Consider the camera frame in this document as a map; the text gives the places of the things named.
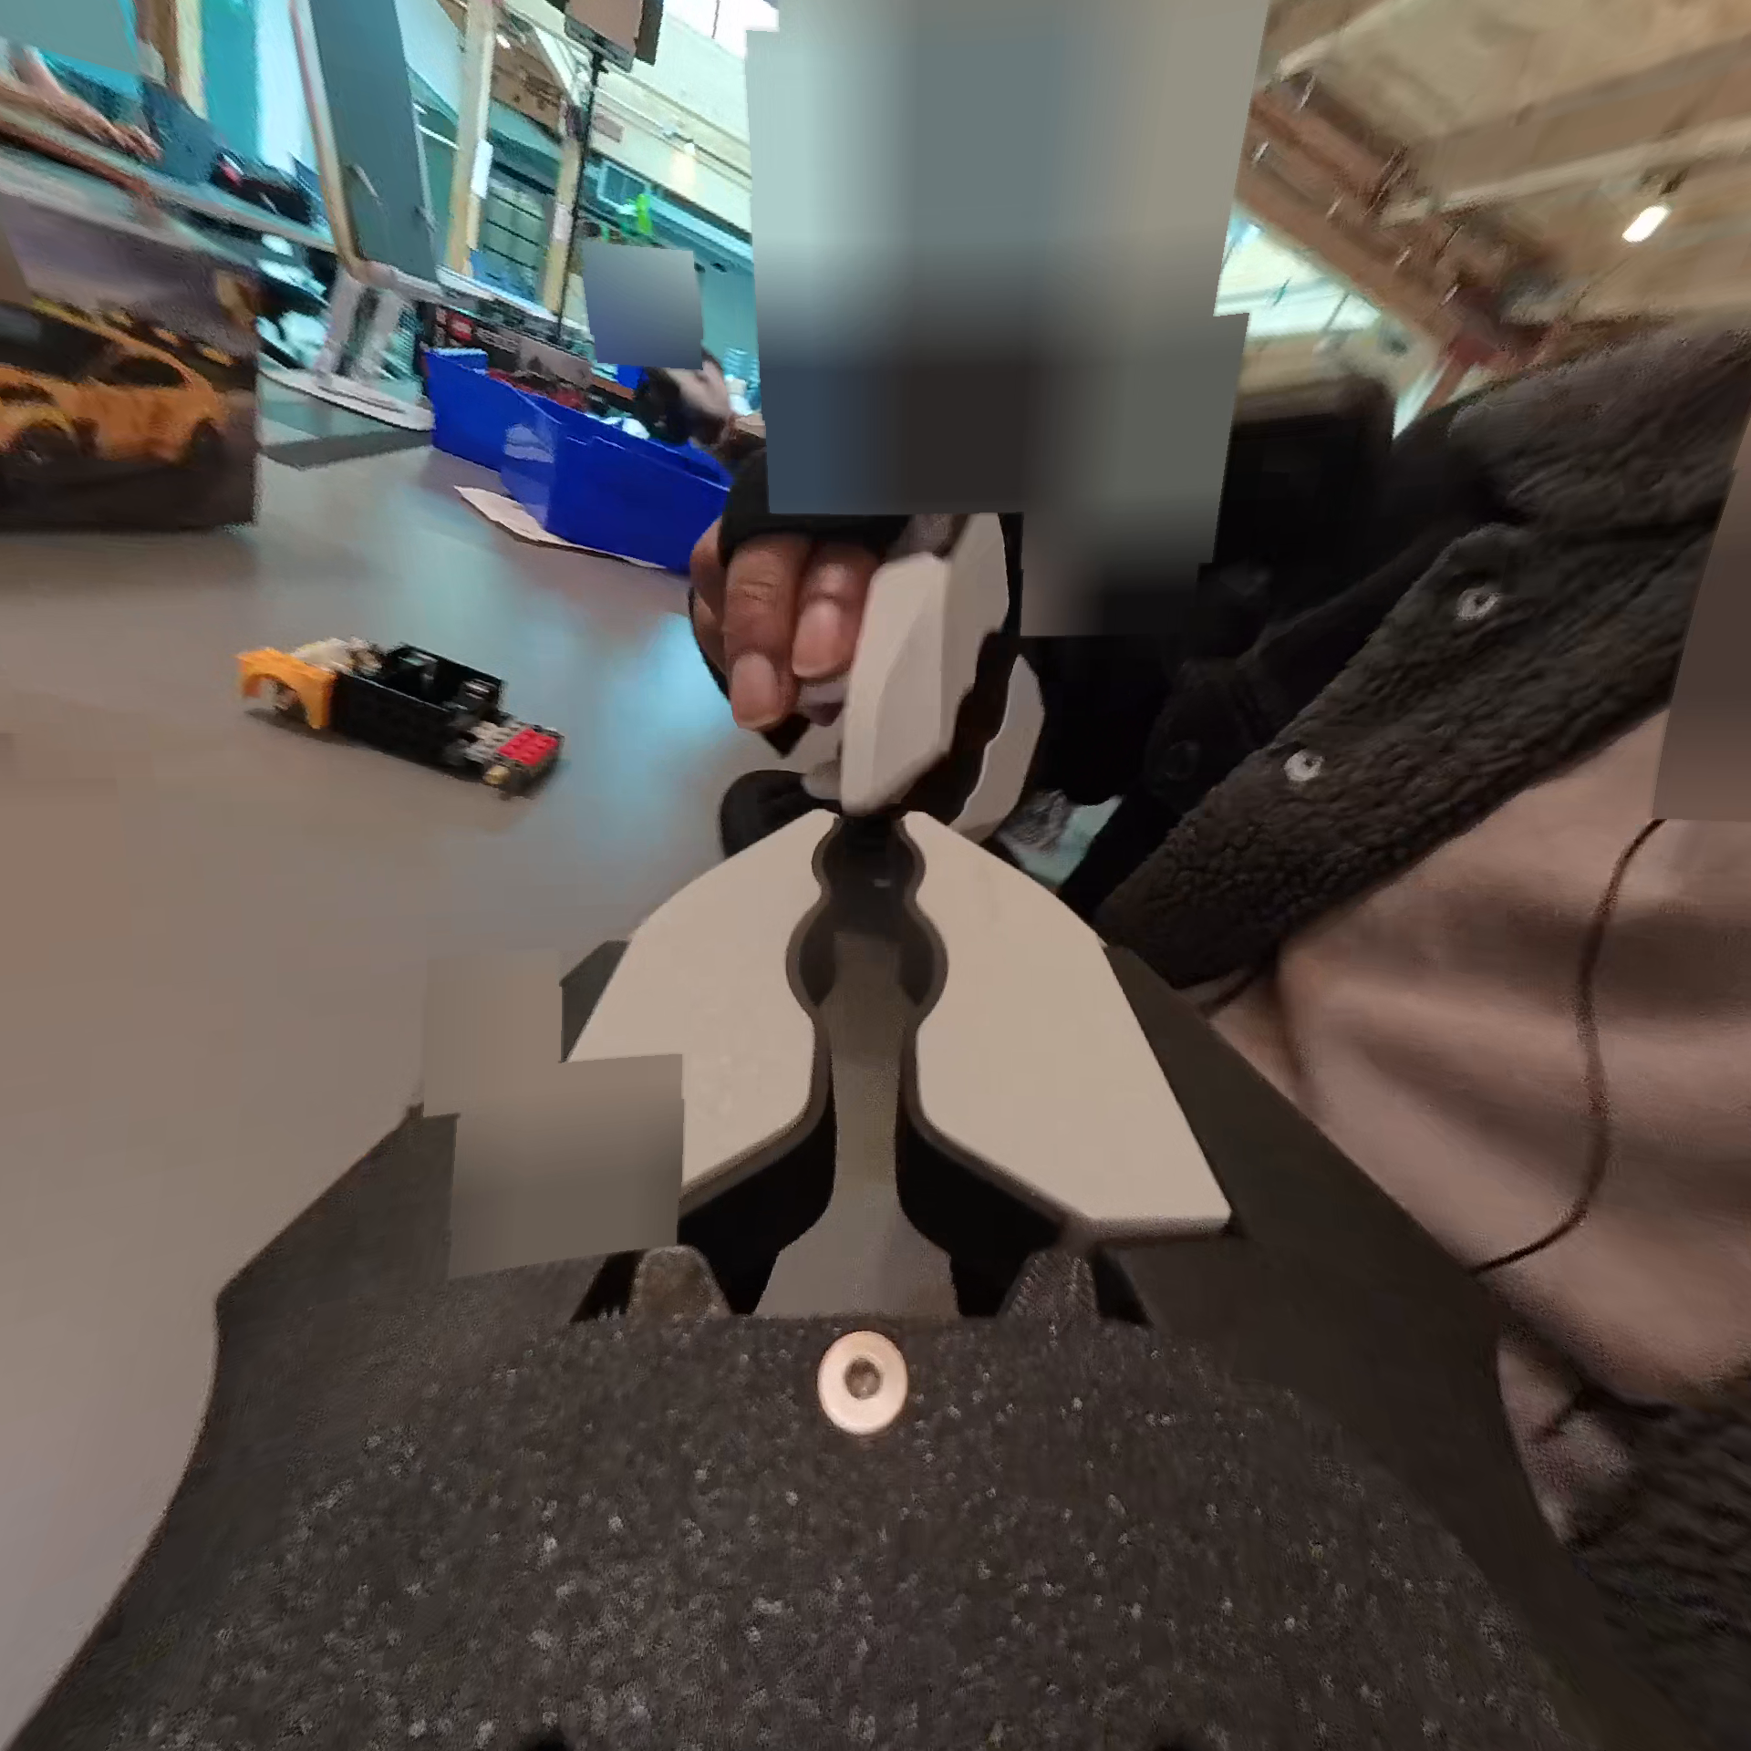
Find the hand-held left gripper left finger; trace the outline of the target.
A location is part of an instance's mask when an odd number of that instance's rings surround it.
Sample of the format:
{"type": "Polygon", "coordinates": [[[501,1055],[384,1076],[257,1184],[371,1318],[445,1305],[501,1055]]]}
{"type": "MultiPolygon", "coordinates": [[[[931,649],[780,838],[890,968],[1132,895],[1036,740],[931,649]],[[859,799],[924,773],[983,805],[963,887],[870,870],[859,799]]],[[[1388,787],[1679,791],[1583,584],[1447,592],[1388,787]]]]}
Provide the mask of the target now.
{"type": "Polygon", "coordinates": [[[680,1061],[685,1216],[772,1171],[825,1120],[829,1059],[802,942],[823,915],[835,828],[817,809],[652,911],[567,1057],[680,1061]]]}

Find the grey monitor on white stand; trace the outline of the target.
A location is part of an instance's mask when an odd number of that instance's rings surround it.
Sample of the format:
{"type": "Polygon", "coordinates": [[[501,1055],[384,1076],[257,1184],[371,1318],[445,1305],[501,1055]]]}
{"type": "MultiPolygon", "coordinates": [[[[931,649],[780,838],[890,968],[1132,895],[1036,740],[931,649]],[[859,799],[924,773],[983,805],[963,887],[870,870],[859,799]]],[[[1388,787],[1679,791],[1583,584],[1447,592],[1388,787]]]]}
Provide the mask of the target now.
{"type": "Polygon", "coordinates": [[[388,382],[404,325],[442,299],[418,104],[394,2],[282,2],[310,126],[325,246],[337,264],[314,364],[280,380],[318,403],[428,437],[424,390],[388,382]]]}

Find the blue plastic bin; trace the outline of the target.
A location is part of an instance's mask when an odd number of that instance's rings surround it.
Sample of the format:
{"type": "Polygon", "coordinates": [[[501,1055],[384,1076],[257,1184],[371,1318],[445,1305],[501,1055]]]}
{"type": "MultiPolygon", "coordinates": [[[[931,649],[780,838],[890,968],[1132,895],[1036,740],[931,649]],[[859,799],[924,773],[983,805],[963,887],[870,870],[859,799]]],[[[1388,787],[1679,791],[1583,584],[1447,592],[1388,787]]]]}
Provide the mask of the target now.
{"type": "Polygon", "coordinates": [[[564,425],[575,413],[495,374],[479,348],[428,346],[424,372],[432,447],[483,470],[503,468],[514,427],[534,431],[540,419],[564,425]]]}
{"type": "Polygon", "coordinates": [[[684,575],[695,543],[725,514],[731,474],[701,449],[575,409],[564,425],[514,427],[501,482],[556,535],[684,575]]]}

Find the dark cardboard box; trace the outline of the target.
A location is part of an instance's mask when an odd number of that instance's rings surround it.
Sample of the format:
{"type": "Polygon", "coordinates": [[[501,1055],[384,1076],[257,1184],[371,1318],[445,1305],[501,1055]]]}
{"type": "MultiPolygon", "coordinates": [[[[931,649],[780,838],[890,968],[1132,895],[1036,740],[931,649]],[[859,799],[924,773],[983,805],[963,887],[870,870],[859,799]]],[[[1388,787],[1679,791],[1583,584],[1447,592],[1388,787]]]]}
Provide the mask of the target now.
{"type": "Polygon", "coordinates": [[[520,313],[495,303],[436,303],[426,319],[424,348],[483,352],[489,368],[506,376],[540,376],[579,388],[595,376],[585,354],[534,333],[520,313]]]}

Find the black lego car chassis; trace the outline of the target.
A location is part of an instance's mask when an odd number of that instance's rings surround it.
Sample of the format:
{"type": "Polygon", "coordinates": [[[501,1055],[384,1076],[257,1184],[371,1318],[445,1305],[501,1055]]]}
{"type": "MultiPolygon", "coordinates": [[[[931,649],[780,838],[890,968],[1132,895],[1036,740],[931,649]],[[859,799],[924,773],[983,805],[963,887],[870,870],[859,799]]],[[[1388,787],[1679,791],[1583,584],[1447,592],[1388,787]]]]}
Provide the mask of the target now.
{"type": "Polygon", "coordinates": [[[542,787],[564,760],[564,734],[510,712],[497,675],[422,645],[331,638],[253,647],[235,665],[255,712],[503,795],[542,787]]]}

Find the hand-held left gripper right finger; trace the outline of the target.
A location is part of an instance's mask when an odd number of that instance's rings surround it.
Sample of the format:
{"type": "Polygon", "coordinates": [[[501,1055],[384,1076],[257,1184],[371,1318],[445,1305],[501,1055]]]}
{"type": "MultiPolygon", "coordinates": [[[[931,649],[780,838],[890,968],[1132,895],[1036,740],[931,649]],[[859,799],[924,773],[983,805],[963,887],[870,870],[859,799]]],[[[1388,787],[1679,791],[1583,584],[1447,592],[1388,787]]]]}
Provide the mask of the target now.
{"type": "Polygon", "coordinates": [[[902,832],[941,950],[914,1045],[929,1139],[1095,1242],[1211,1238],[1232,1204],[1099,935],[926,815],[902,832]]]}

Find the person's right hand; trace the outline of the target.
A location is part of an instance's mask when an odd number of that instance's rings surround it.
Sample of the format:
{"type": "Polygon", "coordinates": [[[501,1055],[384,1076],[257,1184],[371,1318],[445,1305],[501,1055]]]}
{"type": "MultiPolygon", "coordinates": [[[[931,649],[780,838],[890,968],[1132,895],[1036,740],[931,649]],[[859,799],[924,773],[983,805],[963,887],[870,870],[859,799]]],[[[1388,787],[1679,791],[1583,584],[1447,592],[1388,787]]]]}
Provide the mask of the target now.
{"type": "Polygon", "coordinates": [[[880,555],[806,535],[745,539],[713,523],[689,559],[689,622],[743,730],[780,742],[821,718],[855,663],[880,555]]]}

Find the lego box with orange car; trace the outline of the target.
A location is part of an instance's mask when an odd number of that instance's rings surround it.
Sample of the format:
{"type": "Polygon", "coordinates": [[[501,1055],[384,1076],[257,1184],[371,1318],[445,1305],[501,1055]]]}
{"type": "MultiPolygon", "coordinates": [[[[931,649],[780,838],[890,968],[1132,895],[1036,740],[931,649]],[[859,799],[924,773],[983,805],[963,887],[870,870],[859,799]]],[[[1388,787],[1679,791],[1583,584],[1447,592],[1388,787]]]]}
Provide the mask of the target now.
{"type": "Polygon", "coordinates": [[[253,266],[131,201],[5,183],[5,533],[259,520],[253,266]]]}

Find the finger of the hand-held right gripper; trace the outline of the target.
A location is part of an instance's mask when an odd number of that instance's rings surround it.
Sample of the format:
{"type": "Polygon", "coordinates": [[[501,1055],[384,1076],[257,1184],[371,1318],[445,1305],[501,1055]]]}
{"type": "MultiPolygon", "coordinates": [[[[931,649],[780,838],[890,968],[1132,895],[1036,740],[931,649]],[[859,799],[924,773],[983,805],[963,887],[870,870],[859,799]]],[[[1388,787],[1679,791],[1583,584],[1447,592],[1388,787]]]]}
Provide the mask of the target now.
{"type": "Polygon", "coordinates": [[[951,756],[981,653],[1010,610],[996,514],[969,518],[947,557],[918,553],[878,569],[841,714],[845,815],[888,811],[951,756]]]}
{"type": "Polygon", "coordinates": [[[963,838],[985,842],[1028,795],[1046,716],[1040,677],[1018,655],[1004,689],[979,683],[967,704],[973,716],[957,728],[941,821],[963,838]]]}

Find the another person's forearm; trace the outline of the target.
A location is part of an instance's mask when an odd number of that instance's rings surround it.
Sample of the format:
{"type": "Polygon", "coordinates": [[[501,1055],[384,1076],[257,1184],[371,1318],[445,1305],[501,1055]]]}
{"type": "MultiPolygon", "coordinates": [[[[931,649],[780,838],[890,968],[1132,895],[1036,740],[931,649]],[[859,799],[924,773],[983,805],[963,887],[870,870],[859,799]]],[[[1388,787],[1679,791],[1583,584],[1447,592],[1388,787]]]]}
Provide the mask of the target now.
{"type": "Polygon", "coordinates": [[[38,49],[9,37],[3,39],[3,95],[9,104],[137,161],[160,159],[150,134],[141,126],[109,120],[95,104],[62,85],[38,49]]]}

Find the pale pink shirt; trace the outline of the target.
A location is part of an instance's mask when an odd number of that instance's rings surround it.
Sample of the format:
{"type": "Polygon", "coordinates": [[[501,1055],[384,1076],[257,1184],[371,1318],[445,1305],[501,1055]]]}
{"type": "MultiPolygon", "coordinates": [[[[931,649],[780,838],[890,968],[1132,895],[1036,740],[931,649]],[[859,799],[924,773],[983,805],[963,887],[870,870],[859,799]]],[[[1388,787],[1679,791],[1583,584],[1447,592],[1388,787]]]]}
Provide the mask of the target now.
{"type": "MultiPolygon", "coordinates": [[[[1549,1228],[1585,1161],[1573,988],[1648,822],[1665,712],[1327,917],[1217,1031],[1465,1265],[1549,1228]]],[[[1748,826],[1669,822],[1608,939],[1614,1165],[1585,1226],[1486,1279],[1506,1419],[1569,1537],[1632,1476],[1632,1413],[1748,1379],[1748,826]]]]}

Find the white paper sheet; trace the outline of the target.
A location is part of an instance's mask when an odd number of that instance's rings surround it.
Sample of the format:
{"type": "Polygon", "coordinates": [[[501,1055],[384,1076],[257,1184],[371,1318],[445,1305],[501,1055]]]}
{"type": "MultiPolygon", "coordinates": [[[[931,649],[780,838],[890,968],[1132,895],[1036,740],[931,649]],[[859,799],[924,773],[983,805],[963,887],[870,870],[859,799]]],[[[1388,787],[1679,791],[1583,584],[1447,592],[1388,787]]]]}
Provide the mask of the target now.
{"type": "Polygon", "coordinates": [[[550,531],[520,500],[514,500],[503,492],[463,486],[455,488],[455,494],[473,514],[479,514],[489,525],[524,545],[532,545],[544,551],[569,551],[597,559],[611,559],[646,571],[664,571],[664,567],[654,561],[636,559],[619,551],[607,551],[560,537],[550,531]]]}

